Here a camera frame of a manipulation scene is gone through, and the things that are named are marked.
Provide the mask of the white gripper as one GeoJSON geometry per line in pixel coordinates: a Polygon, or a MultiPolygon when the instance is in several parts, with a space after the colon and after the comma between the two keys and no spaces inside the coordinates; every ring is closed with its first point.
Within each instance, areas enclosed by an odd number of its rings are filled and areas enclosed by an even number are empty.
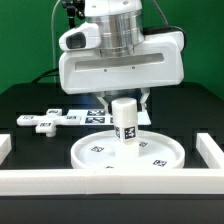
{"type": "Polygon", "coordinates": [[[111,113],[104,91],[140,89],[138,110],[147,109],[149,87],[175,85],[184,78],[180,31],[146,35],[134,52],[122,57],[103,57],[96,24],[84,23],[59,39],[63,51],[59,59],[62,89],[68,94],[96,93],[107,114],[111,113]]]}

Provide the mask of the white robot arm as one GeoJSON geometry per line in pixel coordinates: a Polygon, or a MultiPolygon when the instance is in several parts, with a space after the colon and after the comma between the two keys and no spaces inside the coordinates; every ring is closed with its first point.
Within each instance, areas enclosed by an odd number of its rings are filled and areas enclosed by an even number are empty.
{"type": "Polygon", "coordinates": [[[85,22],[59,39],[62,89],[68,94],[175,85],[184,78],[181,51],[186,37],[178,27],[142,25],[141,0],[84,0],[77,5],[85,22]]]}

